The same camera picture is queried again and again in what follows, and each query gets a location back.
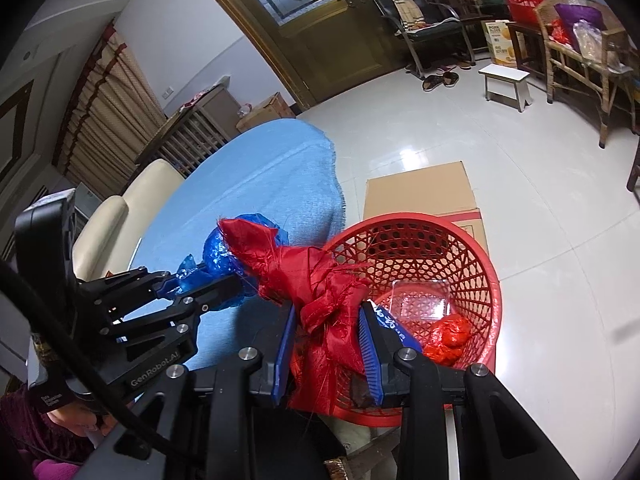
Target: door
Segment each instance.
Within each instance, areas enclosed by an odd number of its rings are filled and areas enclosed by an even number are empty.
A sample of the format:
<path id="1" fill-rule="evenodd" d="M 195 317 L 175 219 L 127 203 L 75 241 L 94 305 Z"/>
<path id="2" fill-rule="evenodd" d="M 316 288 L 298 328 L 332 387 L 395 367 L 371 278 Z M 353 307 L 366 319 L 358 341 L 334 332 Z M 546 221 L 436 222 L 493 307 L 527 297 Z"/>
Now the door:
<path id="1" fill-rule="evenodd" d="M 230 14 L 241 27 L 248 23 L 253 32 L 268 36 L 271 47 L 262 51 L 272 66 L 278 59 L 286 65 L 276 70 L 281 77 L 284 72 L 292 76 L 289 83 L 302 83 L 310 94 L 298 100 L 304 104 L 321 102 L 402 66 L 404 42 L 393 36 L 371 0 L 219 1 L 234 11 Z M 300 94 L 295 89 L 292 93 Z"/>

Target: beige curtain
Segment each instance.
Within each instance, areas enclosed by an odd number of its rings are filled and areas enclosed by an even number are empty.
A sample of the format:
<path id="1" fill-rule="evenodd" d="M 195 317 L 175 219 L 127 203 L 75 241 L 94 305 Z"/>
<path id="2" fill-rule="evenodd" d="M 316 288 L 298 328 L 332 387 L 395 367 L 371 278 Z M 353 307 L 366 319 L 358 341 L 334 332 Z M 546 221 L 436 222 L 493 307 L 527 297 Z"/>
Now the beige curtain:
<path id="1" fill-rule="evenodd" d="M 133 161 L 165 121 L 133 54 L 110 25 L 78 80 L 54 161 L 71 181 L 104 199 L 122 191 Z"/>

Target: clear plastic container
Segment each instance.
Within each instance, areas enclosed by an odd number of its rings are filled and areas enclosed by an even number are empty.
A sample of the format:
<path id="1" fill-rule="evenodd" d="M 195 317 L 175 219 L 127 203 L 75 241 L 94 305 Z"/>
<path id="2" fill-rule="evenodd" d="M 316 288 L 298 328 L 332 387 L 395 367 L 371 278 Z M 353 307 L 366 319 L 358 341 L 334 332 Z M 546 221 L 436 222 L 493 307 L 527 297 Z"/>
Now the clear plastic container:
<path id="1" fill-rule="evenodd" d="M 395 280 L 391 288 L 389 312 L 399 322 L 433 323 L 451 312 L 449 282 Z"/>

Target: red plastic basket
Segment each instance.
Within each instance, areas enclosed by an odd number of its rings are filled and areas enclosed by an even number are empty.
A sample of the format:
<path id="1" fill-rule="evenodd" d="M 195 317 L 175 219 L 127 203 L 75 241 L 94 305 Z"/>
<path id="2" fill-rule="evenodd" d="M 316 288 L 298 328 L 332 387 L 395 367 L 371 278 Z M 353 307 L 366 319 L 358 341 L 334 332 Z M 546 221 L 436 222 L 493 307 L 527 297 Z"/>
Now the red plastic basket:
<path id="1" fill-rule="evenodd" d="M 452 308 L 474 326 L 454 368 L 484 363 L 493 368 L 500 332 L 500 284 L 484 249 L 466 231 L 441 218 L 420 213 L 376 216 L 328 241 L 340 264 L 362 264 L 372 282 L 370 298 L 388 307 L 395 280 L 448 280 Z M 337 378 L 333 415 L 363 426 L 400 426 L 401 410 L 360 409 L 350 398 L 351 373 Z"/>

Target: plaid towel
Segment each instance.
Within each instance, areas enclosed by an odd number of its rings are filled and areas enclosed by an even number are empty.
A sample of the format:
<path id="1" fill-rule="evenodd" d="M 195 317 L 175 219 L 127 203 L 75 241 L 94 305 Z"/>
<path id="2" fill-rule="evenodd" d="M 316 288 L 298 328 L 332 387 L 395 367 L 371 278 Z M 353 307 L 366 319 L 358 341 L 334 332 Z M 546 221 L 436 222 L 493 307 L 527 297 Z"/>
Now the plaid towel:
<path id="1" fill-rule="evenodd" d="M 420 7 L 413 0 L 393 0 L 393 2 L 396 5 L 396 9 L 398 9 L 398 14 L 400 14 L 400 21 L 404 30 L 411 32 L 429 26 L 424 21 Z"/>

